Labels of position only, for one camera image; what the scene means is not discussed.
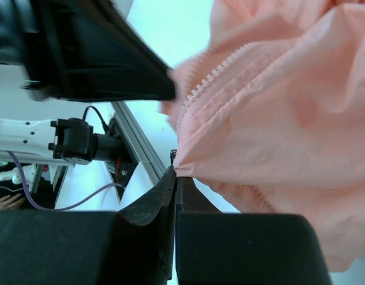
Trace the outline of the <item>person's hand in background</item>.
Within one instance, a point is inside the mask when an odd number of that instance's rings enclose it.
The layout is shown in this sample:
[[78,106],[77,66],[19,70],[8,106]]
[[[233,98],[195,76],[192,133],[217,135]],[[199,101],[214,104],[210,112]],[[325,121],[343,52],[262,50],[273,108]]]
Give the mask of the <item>person's hand in background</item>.
[[25,201],[21,194],[3,196],[0,198],[0,211],[19,209]]

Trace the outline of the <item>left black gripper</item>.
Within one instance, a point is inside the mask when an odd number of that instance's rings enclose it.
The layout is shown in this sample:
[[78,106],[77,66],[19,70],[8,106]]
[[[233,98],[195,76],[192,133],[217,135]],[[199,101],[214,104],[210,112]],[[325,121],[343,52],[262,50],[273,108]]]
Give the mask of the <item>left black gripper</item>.
[[36,100],[175,98],[167,66],[111,1],[0,1],[0,65],[25,65]]

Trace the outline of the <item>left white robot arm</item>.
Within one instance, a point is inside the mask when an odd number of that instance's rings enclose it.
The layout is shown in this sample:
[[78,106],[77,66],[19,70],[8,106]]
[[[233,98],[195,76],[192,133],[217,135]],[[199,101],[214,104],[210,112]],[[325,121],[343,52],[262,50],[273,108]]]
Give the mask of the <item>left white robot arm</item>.
[[[111,1],[0,1],[0,64],[25,67],[36,101],[175,98],[167,66]],[[84,119],[0,119],[0,152],[25,163],[114,161],[121,147]]]

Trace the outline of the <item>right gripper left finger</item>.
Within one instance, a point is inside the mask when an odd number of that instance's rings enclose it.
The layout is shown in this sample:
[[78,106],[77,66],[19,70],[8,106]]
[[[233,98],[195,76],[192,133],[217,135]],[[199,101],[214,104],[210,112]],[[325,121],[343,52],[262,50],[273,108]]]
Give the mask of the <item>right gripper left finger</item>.
[[166,284],[172,277],[175,181],[118,212],[0,212],[0,284]]

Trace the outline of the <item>pink zip-up jacket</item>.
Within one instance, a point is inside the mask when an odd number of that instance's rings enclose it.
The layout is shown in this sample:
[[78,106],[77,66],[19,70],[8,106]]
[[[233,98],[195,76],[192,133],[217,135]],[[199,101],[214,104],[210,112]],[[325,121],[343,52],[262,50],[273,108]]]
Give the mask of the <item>pink zip-up jacket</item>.
[[365,255],[365,1],[215,1],[162,104],[180,177],[245,213],[295,213],[329,271]]

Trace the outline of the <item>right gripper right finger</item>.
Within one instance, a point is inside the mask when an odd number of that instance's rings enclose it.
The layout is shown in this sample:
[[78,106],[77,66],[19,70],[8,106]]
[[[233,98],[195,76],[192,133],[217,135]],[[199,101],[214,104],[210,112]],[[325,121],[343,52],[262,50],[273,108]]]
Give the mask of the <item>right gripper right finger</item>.
[[177,180],[180,284],[330,284],[316,234],[296,214],[220,212],[192,178]]

